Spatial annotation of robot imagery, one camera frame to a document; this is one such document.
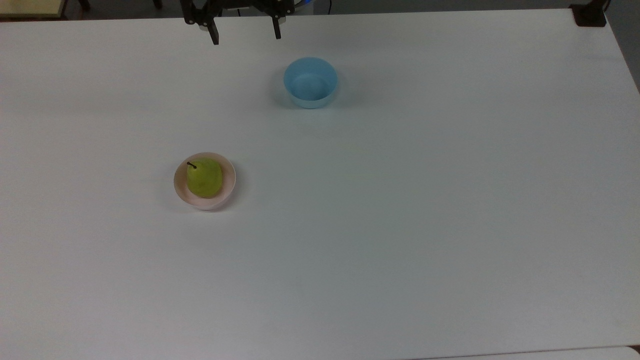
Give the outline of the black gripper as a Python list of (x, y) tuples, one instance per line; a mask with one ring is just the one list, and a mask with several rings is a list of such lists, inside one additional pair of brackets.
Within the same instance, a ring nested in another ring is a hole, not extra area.
[(220, 44), (220, 35), (214, 19), (219, 18), (223, 10), (253, 8), (266, 14), (272, 20), (275, 39), (282, 38), (281, 20), (295, 13), (294, 0), (205, 0), (197, 6), (194, 0), (181, 0), (183, 19), (188, 25), (198, 25), (208, 30), (214, 45)]

